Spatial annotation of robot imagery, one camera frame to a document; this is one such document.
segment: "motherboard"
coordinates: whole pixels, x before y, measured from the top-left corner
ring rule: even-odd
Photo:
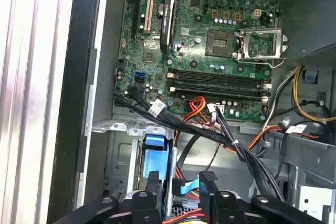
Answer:
[[[277,0],[126,0],[116,89],[128,97],[137,86],[181,116],[201,95],[230,120],[263,122],[271,68],[238,62],[235,52],[240,34],[276,20]],[[272,55],[274,43],[273,34],[252,34],[248,54]]]

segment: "white label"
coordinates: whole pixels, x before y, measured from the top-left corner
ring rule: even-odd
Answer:
[[[291,126],[288,128],[288,130],[286,131],[286,133],[302,133],[305,128],[307,126],[305,124],[299,124],[299,125],[296,125],[296,126]]]
[[[153,105],[149,108],[148,112],[151,113],[154,117],[157,117],[158,114],[163,110],[165,104],[157,99]]]

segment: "screw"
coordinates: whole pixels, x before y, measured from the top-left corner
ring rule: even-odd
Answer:
[[[104,203],[104,204],[111,203],[111,202],[112,202],[112,199],[109,198],[109,197],[106,197],[106,198],[104,198],[101,202]]]
[[[268,199],[265,197],[258,197],[258,200],[261,201],[262,203],[267,203]]]
[[[225,198],[230,197],[230,194],[227,191],[222,191],[220,194]]]

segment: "blue drive bracket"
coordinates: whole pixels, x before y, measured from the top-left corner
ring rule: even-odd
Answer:
[[[167,144],[167,149],[158,151],[147,149],[145,151],[145,160],[143,165],[143,177],[148,178],[149,172],[159,171],[159,179],[166,180],[167,167],[168,167],[168,157],[169,157],[169,144]]]
[[[148,134],[146,136],[146,145],[163,147],[164,146],[164,136]]]
[[[194,180],[194,181],[191,181],[191,182],[188,182],[188,183],[185,183],[185,186],[181,186],[181,194],[187,194],[189,193],[190,191],[196,189],[197,187],[199,187],[200,185],[200,181],[199,181],[199,178]]]

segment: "yellow wire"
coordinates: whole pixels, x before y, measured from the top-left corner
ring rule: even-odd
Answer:
[[[317,122],[321,122],[321,123],[325,123],[325,122],[330,122],[330,121],[334,121],[336,120],[336,116],[333,116],[331,118],[317,118],[315,116],[312,116],[310,114],[308,114],[307,112],[305,112],[301,107],[300,107],[300,102],[299,102],[299,77],[300,77],[300,71],[302,69],[302,66],[299,66],[295,75],[294,75],[294,83],[293,83],[293,96],[294,96],[294,103],[296,105],[296,107],[298,107],[298,110],[300,111],[300,113],[302,113],[305,117],[307,117],[308,119],[312,120],[312,121],[317,121]]]

